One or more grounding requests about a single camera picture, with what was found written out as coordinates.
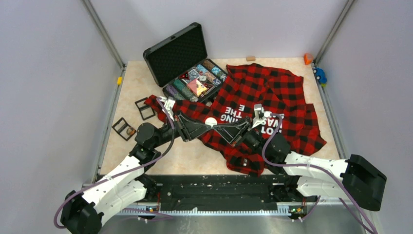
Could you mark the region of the black square brooch box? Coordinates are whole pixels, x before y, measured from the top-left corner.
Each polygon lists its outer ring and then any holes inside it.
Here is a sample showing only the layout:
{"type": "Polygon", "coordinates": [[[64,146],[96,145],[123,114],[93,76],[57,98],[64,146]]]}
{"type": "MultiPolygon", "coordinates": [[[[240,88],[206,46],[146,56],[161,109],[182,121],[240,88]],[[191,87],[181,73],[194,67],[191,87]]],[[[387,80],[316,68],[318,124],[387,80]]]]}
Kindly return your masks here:
{"type": "Polygon", "coordinates": [[[154,110],[145,103],[147,99],[147,97],[144,97],[134,102],[143,121],[155,116],[154,110]]]}

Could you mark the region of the red black plaid shirt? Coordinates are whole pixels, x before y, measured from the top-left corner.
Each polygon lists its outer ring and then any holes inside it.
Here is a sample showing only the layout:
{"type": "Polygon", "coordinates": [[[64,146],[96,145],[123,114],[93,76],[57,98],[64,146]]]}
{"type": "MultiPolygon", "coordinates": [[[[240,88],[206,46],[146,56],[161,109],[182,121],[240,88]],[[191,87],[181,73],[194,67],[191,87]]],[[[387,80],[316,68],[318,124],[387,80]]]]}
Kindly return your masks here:
{"type": "Polygon", "coordinates": [[[292,151],[306,156],[316,153],[326,144],[320,135],[314,105],[305,101],[303,77],[289,70],[256,63],[228,65],[226,69],[227,78],[212,105],[178,100],[173,112],[182,111],[198,121],[213,117],[219,123],[232,123],[253,117],[254,105],[260,104],[265,111],[282,118],[282,121],[269,118],[257,126],[263,138],[282,134],[292,151]]]}

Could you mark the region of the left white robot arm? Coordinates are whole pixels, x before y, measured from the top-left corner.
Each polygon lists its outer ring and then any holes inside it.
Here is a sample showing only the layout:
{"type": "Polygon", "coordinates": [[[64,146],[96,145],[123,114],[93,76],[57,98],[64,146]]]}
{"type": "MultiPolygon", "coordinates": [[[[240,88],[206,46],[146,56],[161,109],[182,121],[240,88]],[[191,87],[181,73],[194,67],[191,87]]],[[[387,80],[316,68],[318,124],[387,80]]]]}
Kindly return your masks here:
{"type": "Polygon", "coordinates": [[[199,122],[183,113],[167,114],[167,123],[161,128],[147,122],[141,124],[132,151],[96,183],[68,193],[57,211],[60,220],[55,220],[55,224],[72,234],[97,234],[107,221],[132,203],[153,200],[156,183],[145,172],[169,152],[177,137],[190,141],[217,124],[213,117],[199,122]]]}

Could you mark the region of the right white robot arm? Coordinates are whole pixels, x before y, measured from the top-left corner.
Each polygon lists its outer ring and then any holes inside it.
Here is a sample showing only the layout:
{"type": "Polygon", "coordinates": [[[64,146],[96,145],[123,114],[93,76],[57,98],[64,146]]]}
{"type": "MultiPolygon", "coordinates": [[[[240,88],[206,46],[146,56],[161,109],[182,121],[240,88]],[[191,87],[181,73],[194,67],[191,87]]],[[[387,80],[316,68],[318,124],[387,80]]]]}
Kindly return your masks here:
{"type": "Polygon", "coordinates": [[[254,129],[255,123],[244,118],[234,123],[217,123],[209,118],[206,124],[232,146],[244,143],[260,154],[266,165],[280,168],[295,182],[286,186],[286,196],[298,201],[303,196],[349,198],[369,211],[380,211],[387,177],[360,155],[349,159],[322,159],[291,150],[285,137],[274,130],[264,139],[254,129]]]}

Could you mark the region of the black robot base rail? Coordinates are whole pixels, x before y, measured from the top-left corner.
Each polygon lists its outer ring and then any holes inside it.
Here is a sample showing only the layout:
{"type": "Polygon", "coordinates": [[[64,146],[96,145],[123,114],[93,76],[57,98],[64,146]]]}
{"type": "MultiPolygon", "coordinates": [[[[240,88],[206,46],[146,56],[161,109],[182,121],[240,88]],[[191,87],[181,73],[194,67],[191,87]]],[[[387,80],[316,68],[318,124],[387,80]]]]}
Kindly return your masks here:
{"type": "Polygon", "coordinates": [[[152,182],[144,199],[158,211],[259,212],[279,211],[281,205],[307,205],[316,196],[303,197],[295,178],[287,175],[149,175],[152,182]]]}

